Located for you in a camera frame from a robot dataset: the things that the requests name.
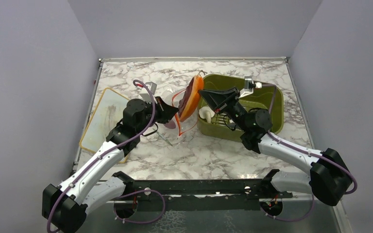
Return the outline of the purple toy sweet potato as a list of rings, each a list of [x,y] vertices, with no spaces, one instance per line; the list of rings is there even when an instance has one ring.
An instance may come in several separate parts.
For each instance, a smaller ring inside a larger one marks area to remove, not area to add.
[[[171,120],[171,121],[169,121],[168,123],[166,123],[165,125],[164,125],[166,128],[168,128],[168,129],[176,129],[176,127],[177,127],[177,125],[176,125],[176,123],[173,121],[173,120]]]

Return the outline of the white toy mushroom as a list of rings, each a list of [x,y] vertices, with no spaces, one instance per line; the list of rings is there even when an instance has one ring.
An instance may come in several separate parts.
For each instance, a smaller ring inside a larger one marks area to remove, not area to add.
[[[208,124],[212,122],[212,118],[215,116],[215,112],[208,106],[204,106],[199,109],[199,117],[205,119]]]

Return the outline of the clear zip top bag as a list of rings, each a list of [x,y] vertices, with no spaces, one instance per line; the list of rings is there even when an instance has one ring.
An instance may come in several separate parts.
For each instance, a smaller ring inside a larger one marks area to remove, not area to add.
[[[186,88],[182,89],[166,89],[162,98],[163,101],[173,107],[179,108],[180,111],[164,125],[163,132],[171,136],[184,136],[197,125],[197,110],[193,112],[185,107],[188,100],[184,100]]]

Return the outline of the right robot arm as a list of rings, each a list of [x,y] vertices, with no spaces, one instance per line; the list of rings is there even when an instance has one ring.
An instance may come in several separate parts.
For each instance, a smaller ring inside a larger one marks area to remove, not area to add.
[[[203,89],[199,94],[212,111],[225,113],[243,130],[240,139],[247,150],[275,157],[302,171],[273,173],[261,184],[264,196],[272,198],[284,191],[307,193],[326,205],[335,206],[344,195],[357,190],[355,177],[336,150],[302,147],[273,134],[270,112],[262,108],[245,110],[238,101],[240,93],[236,88]]]

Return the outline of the orange toy pumpkin slice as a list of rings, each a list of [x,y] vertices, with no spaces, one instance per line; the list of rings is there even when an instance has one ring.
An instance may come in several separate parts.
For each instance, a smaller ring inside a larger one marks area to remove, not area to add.
[[[200,101],[201,95],[199,90],[204,87],[203,78],[201,75],[194,76],[188,84],[182,99],[179,101],[179,120],[184,122],[195,111]]]

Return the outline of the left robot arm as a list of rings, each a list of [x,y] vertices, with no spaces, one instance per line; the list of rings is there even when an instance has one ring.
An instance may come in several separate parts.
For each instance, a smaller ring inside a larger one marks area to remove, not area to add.
[[[168,123],[179,111],[160,97],[151,102],[132,99],[123,109],[122,119],[98,151],[71,177],[59,185],[49,184],[43,191],[42,216],[49,233],[75,233],[87,216],[113,198],[128,199],[133,186],[125,178],[113,176],[98,181],[124,159],[140,142],[140,136],[154,123]]]

